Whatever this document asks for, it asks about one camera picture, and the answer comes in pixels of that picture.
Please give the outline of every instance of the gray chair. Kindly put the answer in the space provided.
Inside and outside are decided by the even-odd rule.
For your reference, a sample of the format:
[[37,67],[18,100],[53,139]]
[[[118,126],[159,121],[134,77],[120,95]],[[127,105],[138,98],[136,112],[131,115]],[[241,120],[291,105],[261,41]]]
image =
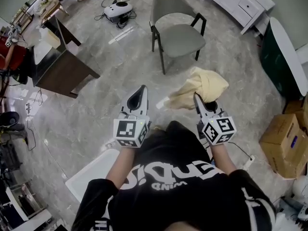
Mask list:
[[[155,23],[161,17],[171,13],[187,14],[194,17],[194,20],[190,25],[174,25],[159,33],[155,27]],[[200,33],[194,29],[194,25],[199,19],[202,19],[203,21]],[[152,31],[152,51],[154,52],[155,40],[157,39],[164,75],[166,72],[163,52],[173,58],[184,56],[196,51],[195,60],[198,61],[200,49],[205,45],[205,39],[203,38],[205,25],[206,19],[200,13],[196,13],[185,0],[153,0],[150,21]]]

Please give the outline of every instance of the white box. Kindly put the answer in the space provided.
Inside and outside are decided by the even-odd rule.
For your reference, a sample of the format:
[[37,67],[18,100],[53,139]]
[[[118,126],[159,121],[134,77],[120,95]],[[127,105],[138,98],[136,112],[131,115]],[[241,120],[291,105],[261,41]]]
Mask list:
[[205,122],[202,132],[212,144],[228,142],[236,133],[236,127],[231,116],[212,117]]
[[148,130],[144,119],[114,119],[114,138],[121,146],[141,147]]

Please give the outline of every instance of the brown table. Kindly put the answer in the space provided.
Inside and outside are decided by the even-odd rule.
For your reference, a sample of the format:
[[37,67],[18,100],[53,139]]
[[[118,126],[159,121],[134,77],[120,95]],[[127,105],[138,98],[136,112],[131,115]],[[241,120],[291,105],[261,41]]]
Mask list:
[[53,6],[49,9],[47,9],[40,17],[42,19],[41,25],[44,24],[46,21],[48,21],[49,17],[52,16],[53,13],[55,13],[57,10],[60,10],[65,15],[69,16],[68,12],[64,9],[62,4],[59,0],[50,0],[50,2],[53,4]]
[[100,75],[85,65],[68,49],[67,44],[73,41],[80,46],[77,38],[55,17],[45,22],[45,27],[51,30],[61,41],[61,45],[52,48],[39,64],[34,62],[34,47],[30,49],[31,72],[33,85],[50,90],[71,98],[78,95],[72,90],[88,75],[99,78]]

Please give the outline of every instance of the gray tile floor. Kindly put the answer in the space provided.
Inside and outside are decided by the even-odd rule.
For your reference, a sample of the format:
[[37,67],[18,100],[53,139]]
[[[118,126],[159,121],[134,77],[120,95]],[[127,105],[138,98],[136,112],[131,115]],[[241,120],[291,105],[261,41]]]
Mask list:
[[[65,186],[65,181],[81,170],[106,149],[112,138],[112,124],[119,103],[131,88],[146,84],[149,89],[149,115],[153,124],[166,126],[178,120],[196,132],[196,112],[157,109],[156,104],[179,88],[193,66],[214,70],[228,82],[229,88],[220,98],[233,116],[238,133],[233,139],[256,157],[249,173],[272,201],[281,196],[292,183],[273,173],[258,140],[275,114],[282,111],[284,100],[264,73],[258,58],[259,46],[252,32],[241,36],[241,26],[210,0],[187,0],[206,19],[206,46],[199,61],[194,54],[175,60],[165,56],[167,74],[161,71],[159,52],[151,52],[149,17],[152,0],[131,0],[137,18],[120,30],[105,18],[95,21],[103,12],[102,0],[65,0],[69,17],[57,16],[82,42],[78,57],[97,71],[99,79],[88,79],[77,99],[43,90],[43,104],[33,105],[34,114],[27,118],[25,105],[32,103],[38,88],[31,81],[10,88],[12,109],[29,121],[35,130],[36,147],[28,152],[17,141],[17,152],[23,162],[26,179],[49,205],[54,215],[72,224],[78,202]],[[158,22],[158,29],[176,23],[190,23],[192,18],[172,14]],[[34,146],[29,131],[30,146]],[[236,146],[227,145],[235,164],[240,167],[248,159]]]

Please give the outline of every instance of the cardboard box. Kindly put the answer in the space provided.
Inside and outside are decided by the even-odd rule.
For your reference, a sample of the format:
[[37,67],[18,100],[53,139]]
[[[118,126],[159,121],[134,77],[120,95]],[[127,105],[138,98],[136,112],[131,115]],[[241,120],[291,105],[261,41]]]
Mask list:
[[303,100],[289,101],[284,108],[284,114],[295,114],[299,126],[304,131],[308,128],[308,97]]
[[300,176],[308,161],[308,137],[295,114],[276,115],[259,143],[275,172],[289,179]]

